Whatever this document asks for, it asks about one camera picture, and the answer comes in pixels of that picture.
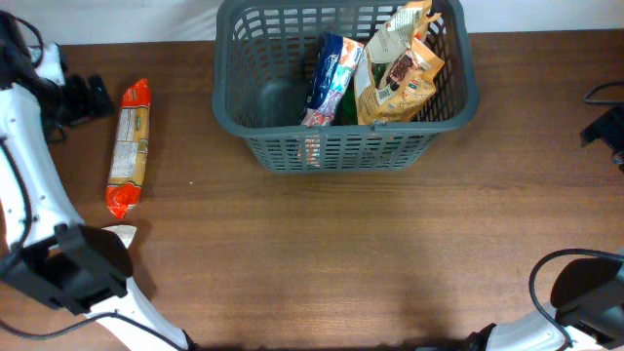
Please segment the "white plastic bread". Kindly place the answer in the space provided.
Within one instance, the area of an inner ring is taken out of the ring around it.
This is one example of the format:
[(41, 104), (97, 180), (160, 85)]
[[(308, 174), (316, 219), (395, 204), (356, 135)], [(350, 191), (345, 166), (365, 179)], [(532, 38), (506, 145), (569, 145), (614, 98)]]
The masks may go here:
[(137, 234), (137, 228), (128, 224), (107, 226), (104, 227), (104, 230), (114, 233), (121, 240), (126, 249), (131, 246)]

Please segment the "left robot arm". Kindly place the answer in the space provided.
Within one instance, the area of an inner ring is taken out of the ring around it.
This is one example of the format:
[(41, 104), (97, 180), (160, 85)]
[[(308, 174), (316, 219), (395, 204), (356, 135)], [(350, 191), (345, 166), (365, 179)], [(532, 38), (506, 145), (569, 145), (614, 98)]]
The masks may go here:
[(3, 283), (81, 326), (102, 325), (131, 350), (191, 350), (188, 334), (141, 292), (129, 248), (131, 225), (89, 226), (59, 179), (49, 147), (65, 129), (115, 106), (102, 79), (68, 75), (57, 44), (28, 46), (27, 22), (1, 15), (1, 208), (7, 252)]

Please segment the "orange snack bag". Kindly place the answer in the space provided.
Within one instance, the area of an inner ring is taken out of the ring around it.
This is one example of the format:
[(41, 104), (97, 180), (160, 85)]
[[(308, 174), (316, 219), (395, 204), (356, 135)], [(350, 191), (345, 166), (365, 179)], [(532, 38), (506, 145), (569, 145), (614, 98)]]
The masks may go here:
[(410, 122), (436, 93), (445, 63), (425, 44), (429, 24), (441, 17), (432, 5), (407, 3), (366, 44), (354, 76), (360, 125)]

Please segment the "orange noodle packet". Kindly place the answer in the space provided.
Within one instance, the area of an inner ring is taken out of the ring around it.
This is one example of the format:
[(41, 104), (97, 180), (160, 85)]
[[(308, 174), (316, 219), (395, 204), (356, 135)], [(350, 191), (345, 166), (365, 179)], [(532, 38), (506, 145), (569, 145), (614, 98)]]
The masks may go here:
[(105, 203), (116, 218), (124, 218), (140, 199), (149, 144), (151, 92), (148, 80), (134, 83), (123, 95)]

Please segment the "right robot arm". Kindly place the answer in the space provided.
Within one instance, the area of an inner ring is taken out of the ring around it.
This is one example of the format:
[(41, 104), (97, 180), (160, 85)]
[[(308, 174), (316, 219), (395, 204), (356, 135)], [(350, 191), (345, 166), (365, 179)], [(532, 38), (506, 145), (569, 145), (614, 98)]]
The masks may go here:
[[(564, 256), (576, 259), (542, 304), (535, 283), (540, 269)], [(535, 310), (508, 324), (490, 324), (469, 335), (462, 350), (612, 350), (623, 345), (623, 252), (562, 249), (538, 260), (528, 277)]]

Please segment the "colourful tissue multipack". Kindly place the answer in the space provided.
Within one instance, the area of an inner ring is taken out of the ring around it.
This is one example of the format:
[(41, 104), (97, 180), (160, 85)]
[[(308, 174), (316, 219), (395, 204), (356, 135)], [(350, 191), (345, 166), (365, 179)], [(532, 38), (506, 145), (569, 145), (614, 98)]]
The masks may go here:
[(365, 46), (353, 39), (323, 33), (300, 124), (306, 128), (332, 123), (356, 71)]

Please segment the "green lid jar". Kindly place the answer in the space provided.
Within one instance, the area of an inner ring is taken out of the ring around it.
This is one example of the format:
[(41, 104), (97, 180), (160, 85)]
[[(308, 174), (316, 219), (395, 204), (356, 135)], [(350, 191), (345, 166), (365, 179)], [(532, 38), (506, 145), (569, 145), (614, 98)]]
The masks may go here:
[(357, 125), (357, 108), (353, 89), (348, 89), (338, 106), (339, 124), (342, 126)]

